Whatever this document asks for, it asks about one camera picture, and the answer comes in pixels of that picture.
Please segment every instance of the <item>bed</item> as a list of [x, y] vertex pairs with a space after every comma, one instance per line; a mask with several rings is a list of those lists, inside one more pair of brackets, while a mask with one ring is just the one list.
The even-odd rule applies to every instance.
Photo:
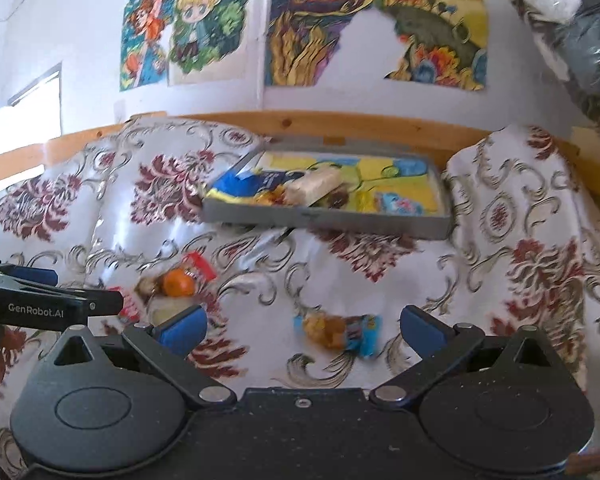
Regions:
[[[453, 195], [452, 236], [424, 241], [200, 222], [192, 190], [260, 136], [280, 133], [327, 144], [382, 140], [430, 156]], [[326, 112], [144, 116], [74, 136], [7, 154], [8, 170], [7, 159], [0, 162], [0, 179], [48, 165], [0, 193], [0, 258], [53, 268], [65, 286], [120, 291], [121, 315], [93, 319], [92, 332], [118, 332], [168, 308], [145, 303], [138, 281], [191, 251], [218, 278], [202, 298], [207, 338], [188, 360], [238, 394], [248, 386], [382, 383], [418, 359], [399, 336], [405, 304], [491, 334], [537, 324], [586, 389], [600, 444], [600, 211], [587, 191], [600, 195], [600, 168], [576, 146], [532, 126], [491, 133]], [[332, 354], [298, 338], [294, 316], [315, 309], [380, 315], [378, 354]], [[57, 336], [13, 330], [0, 348], [0, 464], [13, 475], [24, 463], [9, 414]]]

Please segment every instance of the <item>orange ball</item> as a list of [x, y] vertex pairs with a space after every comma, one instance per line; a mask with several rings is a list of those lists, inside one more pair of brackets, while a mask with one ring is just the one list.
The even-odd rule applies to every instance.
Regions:
[[196, 282], [182, 269], [171, 269], [162, 277], [162, 291], [172, 298], [193, 296]]

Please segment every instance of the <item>floral fabric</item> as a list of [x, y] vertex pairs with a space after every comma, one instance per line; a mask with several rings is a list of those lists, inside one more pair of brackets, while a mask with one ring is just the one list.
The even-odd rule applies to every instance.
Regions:
[[[446, 241], [201, 222], [198, 187], [257, 143], [225, 124], [140, 119], [1, 194], [0, 258], [122, 292], [120, 316], [92, 320], [104, 334], [172, 308], [146, 303], [138, 281], [201, 253], [218, 278], [201, 297], [207, 337], [188, 360], [239, 396], [388, 380], [418, 360], [399, 335], [406, 304], [490, 334], [537, 324], [586, 389], [600, 444], [600, 213], [548, 133], [510, 126], [451, 158], [458, 225]], [[294, 316], [315, 309], [381, 316], [379, 354], [361, 360], [299, 338]], [[24, 464], [8, 415], [57, 336], [14, 334], [0, 350], [0, 463], [12, 474]]]

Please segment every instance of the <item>gray box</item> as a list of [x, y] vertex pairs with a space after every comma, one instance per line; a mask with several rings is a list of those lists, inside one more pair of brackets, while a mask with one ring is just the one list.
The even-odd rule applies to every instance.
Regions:
[[348, 140], [345, 146], [327, 146], [321, 139], [277, 137], [249, 152], [230, 171], [240, 171], [262, 152], [334, 153], [424, 160], [429, 168], [429, 177], [438, 184], [438, 204], [442, 213], [440, 216], [401, 216], [322, 207], [233, 204], [206, 197], [202, 200], [203, 221], [407, 235], [426, 240], [445, 240], [452, 231], [454, 222], [450, 194], [442, 183], [437, 168], [427, 157], [406, 152], [404, 145]]

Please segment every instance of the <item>blue gripper pad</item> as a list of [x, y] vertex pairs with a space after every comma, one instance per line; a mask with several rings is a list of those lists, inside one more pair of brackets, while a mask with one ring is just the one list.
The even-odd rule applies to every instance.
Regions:
[[206, 337], [206, 312], [190, 306], [154, 329], [154, 338], [172, 353], [185, 358]]
[[426, 359], [446, 346], [453, 329], [416, 307], [405, 307], [400, 314], [400, 333], [416, 354]]
[[20, 278], [29, 282], [41, 283], [42, 285], [56, 286], [58, 275], [51, 269], [34, 269], [33, 267], [13, 266], [2, 271], [12, 278]]

